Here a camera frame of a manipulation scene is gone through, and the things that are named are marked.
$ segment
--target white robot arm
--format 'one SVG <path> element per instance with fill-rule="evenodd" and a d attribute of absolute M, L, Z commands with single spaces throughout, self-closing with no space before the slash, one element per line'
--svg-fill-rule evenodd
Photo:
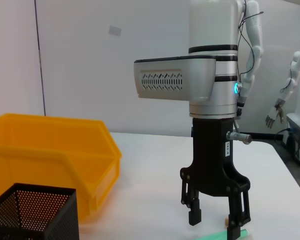
<path fill-rule="evenodd" d="M 241 73 L 239 76 L 242 83 L 242 89 L 240 91 L 240 96 L 238 97 L 238 106 L 241 108 L 245 105 L 246 99 L 253 87 L 255 73 L 260 67 L 261 58 L 264 53 L 258 2 L 249 0 L 246 3 L 246 6 L 243 5 L 242 12 L 245 13 L 246 32 L 251 42 L 251 51 L 246 63 L 246 72 Z"/>
<path fill-rule="evenodd" d="M 271 108 L 268 116 L 266 117 L 265 123 L 268 128 L 272 128 L 276 118 L 280 111 L 282 111 L 283 105 L 290 98 L 300 81 L 300 50 L 295 52 L 293 60 L 290 65 L 289 77 L 286 80 L 285 87 L 281 89 L 279 97 L 275 105 Z M 283 123 L 283 114 L 280 115 L 281 123 Z"/>

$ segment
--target mesh pen holder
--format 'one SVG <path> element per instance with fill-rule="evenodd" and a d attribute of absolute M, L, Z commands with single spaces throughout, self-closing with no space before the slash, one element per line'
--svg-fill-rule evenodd
<path fill-rule="evenodd" d="M 0 196 L 0 240 L 79 240 L 76 190 L 14 184 Z"/>

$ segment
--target yellow storage bin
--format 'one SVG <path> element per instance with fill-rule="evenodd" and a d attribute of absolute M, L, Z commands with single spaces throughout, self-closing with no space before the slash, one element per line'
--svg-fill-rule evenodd
<path fill-rule="evenodd" d="M 121 153 L 102 121 L 0 117 L 0 195 L 14 183 L 73 188 L 82 221 L 105 201 Z"/>

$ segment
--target white table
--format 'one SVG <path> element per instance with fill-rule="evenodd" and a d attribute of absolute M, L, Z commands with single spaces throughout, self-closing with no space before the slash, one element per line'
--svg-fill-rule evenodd
<path fill-rule="evenodd" d="M 200 194 L 202 222 L 188 224 L 180 169 L 193 160 L 192 138 L 113 133 L 121 176 L 98 220 L 80 226 L 81 240 L 195 240 L 225 231 L 228 198 Z M 254 240 L 300 240 L 300 188 L 266 143 L 234 143 L 234 165 L 251 181 Z"/>

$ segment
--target humanoid robot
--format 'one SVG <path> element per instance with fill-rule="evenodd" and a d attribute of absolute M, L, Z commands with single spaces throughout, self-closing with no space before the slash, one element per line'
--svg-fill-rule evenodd
<path fill-rule="evenodd" d="M 262 12 L 255 0 L 190 0 L 189 13 L 189 55 L 135 61 L 135 86 L 140 98 L 189 102 L 193 162 L 180 170 L 181 204 L 190 209 L 189 224 L 194 226 L 202 217 L 199 192 L 228 197 L 227 238 L 235 240 L 251 218 L 250 181 L 234 166 L 233 141 L 249 144 L 252 138 L 233 132 L 233 125 L 263 55 Z M 244 24 L 251 52 L 246 72 L 238 74 Z"/>
<path fill-rule="evenodd" d="M 285 0 L 294 4 L 300 5 L 300 0 Z M 272 128 L 275 120 L 279 117 L 281 123 L 284 122 L 283 106 L 289 100 L 294 90 L 300 83 L 300 50 L 295 52 L 290 65 L 288 79 L 285 85 L 280 90 L 278 99 L 274 106 L 270 109 L 265 123 L 269 128 Z M 294 113 L 287 115 L 287 126 L 290 132 L 289 145 L 292 146 L 294 157 L 300 163 L 300 88 L 297 94 L 297 105 Z"/>

